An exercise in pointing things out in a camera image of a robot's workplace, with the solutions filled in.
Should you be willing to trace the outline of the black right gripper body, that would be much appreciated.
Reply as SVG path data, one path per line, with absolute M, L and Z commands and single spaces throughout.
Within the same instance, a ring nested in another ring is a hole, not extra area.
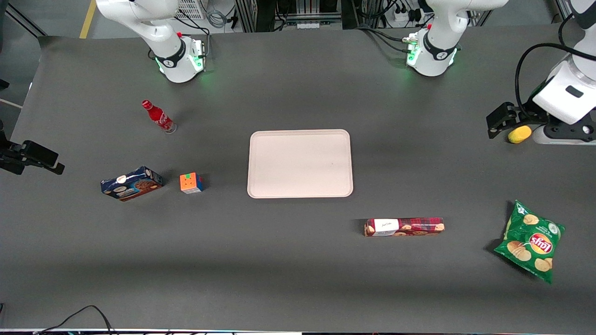
M 22 174 L 24 165 L 21 156 L 21 145 L 13 142 L 0 144 L 0 168 L 13 174 Z

